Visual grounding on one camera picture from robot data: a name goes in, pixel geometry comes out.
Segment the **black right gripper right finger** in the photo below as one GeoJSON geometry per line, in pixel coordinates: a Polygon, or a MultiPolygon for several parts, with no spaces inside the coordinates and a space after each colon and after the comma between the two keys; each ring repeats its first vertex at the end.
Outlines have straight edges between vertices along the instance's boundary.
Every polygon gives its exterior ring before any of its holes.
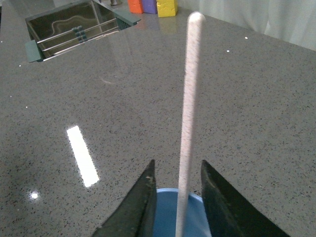
{"type": "Polygon", "coordinates": [[[202,200],[213,237],[287,237],[206,160],[201,163],[202,200]]]}

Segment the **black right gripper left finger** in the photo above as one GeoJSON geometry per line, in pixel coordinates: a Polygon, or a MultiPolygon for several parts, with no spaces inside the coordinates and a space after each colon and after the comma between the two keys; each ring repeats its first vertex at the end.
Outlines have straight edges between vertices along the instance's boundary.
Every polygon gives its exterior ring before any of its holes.
{"type": "Polygon", "coordinates": [[[155,161],[151,160],[118,208],[94,237],[152,237],[157,207],[155,161]]]}

